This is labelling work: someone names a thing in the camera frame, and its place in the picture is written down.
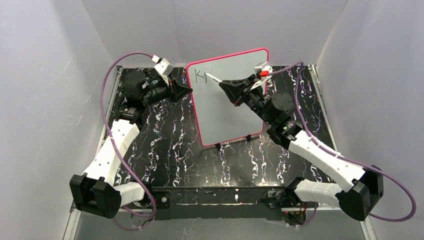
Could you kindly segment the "white whiteboard marker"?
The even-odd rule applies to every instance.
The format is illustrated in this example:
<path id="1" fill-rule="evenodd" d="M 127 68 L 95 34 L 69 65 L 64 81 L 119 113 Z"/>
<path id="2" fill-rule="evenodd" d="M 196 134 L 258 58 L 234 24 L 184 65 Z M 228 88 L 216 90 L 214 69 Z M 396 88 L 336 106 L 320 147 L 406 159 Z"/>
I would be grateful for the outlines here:
<path id="1" fill-rule="evenodd" d="M 208 79 L 213 80 L 213 81 L 217 82 L 218 84 L 222 82 L 222 80 L 221 80 L 221 79 L 219 79 L 219 78 L 217 78 L 216 76 L 214 76 L 214 75 L 212 75 L 212 74 L 210 74 L 210 73 L 207 73 L 207 72 L 205 72 L 205 73 L 204 73 L 204 77 L 205 77 L 205 82 L 206 82 Z"/>

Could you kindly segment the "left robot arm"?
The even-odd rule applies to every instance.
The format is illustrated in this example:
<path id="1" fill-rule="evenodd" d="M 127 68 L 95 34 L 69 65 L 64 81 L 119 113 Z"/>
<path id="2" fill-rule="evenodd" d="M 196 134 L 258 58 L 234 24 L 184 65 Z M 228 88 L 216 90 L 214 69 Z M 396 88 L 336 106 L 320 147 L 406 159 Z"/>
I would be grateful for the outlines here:
<path id="1" fill-rule="evenodd" d="M 147 198 L 147 187 L 133 180 L 115 185 L 122 159 L 147 121 L 147 109 L 162 100 L 176 103 L 192 93 L 188 84 L 155 70 L 136 70 L 125 75 L 121 105 L 110 132 L 91 164 L 81 175 L 73 175 L 69 186 L 75 207 L 112 219 L 121 207 Z"/>

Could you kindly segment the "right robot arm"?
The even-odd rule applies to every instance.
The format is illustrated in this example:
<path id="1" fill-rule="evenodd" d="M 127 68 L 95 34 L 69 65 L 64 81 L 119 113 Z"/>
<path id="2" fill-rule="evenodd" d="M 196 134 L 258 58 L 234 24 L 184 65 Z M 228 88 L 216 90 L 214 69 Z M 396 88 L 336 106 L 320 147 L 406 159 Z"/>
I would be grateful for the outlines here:
<path id="1" fill-rule="evenodd" d="M 295 178 L 283 191 L 261 201 L 270 208 L 316 202 L 339 207 L 349 217 L 363 221 L 383 196 L 383 177 L 368 167 L 341 159 L 341 154 L 309 136 L 302 124 L 292 117 L 295 103 L 285 91 L 276 91 L 268 99 L 256 85 L 256 75 L 218 83 L 236 107 L 246 104 L 269 127 L 270 139 L 297 154 L 330 176 L 334 183 Z"/>

